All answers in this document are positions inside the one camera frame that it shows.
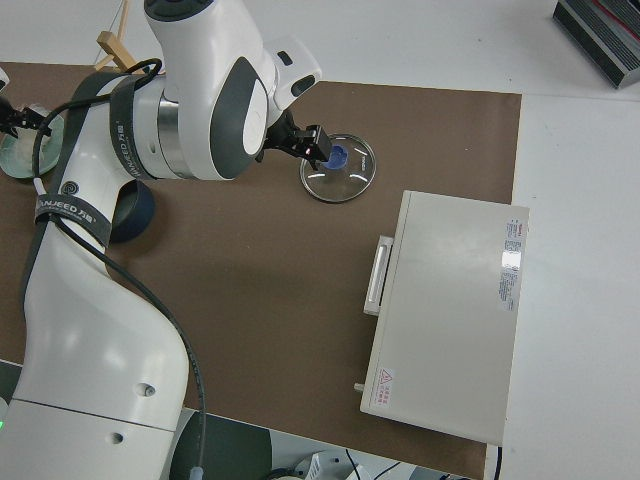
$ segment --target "wooden stick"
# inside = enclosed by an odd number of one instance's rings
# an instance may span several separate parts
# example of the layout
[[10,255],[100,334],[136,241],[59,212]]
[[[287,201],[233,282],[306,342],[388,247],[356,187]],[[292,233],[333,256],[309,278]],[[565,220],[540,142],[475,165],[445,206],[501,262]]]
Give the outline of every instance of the wooden stick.
[[123,72],[137,63],[118,37],[112,32],[100,32],[96,41],[107,54],[113,55],[113,61]]
[[129,0],[122,2],[122,14],[120,15],[120,25],[118,26],[118,40],[122,41],[124,37],[124,29],[127,28],[127,19],[129,18]]
[[96,69],[96,71],[98,70],[102,70],[104,67],[107,66],[107,64],[113,60],[113,55],[107,55],[106,57],[104,57],[102,60],[100,60],[98,63],[96,63],[93,68]]

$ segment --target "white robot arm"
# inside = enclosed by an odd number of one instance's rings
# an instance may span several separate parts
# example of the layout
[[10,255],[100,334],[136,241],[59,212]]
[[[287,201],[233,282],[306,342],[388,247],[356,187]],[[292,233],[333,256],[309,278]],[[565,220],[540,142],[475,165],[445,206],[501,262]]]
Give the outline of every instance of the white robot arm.
[[[297,41],[265,47],[241,0],[145,0],[166,76],[85,81],[50,193],[53,215],[104,252],[118,193],[133,178],[232,179],[263,148],[325,161],[318,126],[287,107],[320,80]],[[157,480],[181,411],[189,359],[156,307],[116,284],[103,260],[41,222],[24,284],[27,348],[0,430],[0,478]]]

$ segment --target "white table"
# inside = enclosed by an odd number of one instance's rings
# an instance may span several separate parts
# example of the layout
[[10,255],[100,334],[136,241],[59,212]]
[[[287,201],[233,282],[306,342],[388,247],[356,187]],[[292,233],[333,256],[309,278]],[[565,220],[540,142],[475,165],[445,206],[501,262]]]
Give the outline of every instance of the white table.
[[[119,3],[4,2],[0,59],[93,63]],[[158,56],[133,3],[125,44]],[[327,80],[524,95],[513,203],[531,230],[502,478],[637,476],[640,85],[611,88],[553,24],[553,0],[247,4],[266,39],[301,38]]]

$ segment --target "glass lid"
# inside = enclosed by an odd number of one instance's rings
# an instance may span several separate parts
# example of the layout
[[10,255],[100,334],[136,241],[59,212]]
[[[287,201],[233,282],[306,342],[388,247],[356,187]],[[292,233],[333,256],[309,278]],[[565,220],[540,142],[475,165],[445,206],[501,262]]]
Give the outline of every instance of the glass lid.
[[314,170],[307,160],[300,164],[302,184],[314,197],[324,202],[341,203],[364,192],[373,181],[376,161],[371,147],[353,135],[334,134],[331,156],[317,162]]

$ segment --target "brown mat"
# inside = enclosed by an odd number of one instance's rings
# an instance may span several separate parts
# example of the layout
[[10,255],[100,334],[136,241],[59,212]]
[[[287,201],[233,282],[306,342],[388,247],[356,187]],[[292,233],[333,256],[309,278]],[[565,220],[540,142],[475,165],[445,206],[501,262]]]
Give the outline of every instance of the brown mat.
[[[89,71],[2,66],[14,104],[48,107]],[[233,182],[151,182],[151,227],[110,253],[192,337],[212,413],[481,478],[483,444],[361,413],[353,384],[364,382],[375,332],[362,313],[373,255],[378,236],[395,232],[403,190],[509,203],[519,108],[517,95],[321,84],[295,104],[296,122],[370,143],[378,171],[361,197],[314,200],[299,162],[270,152]],[[34,199],[6,176],[0,195],[0,357],[20,362]]]

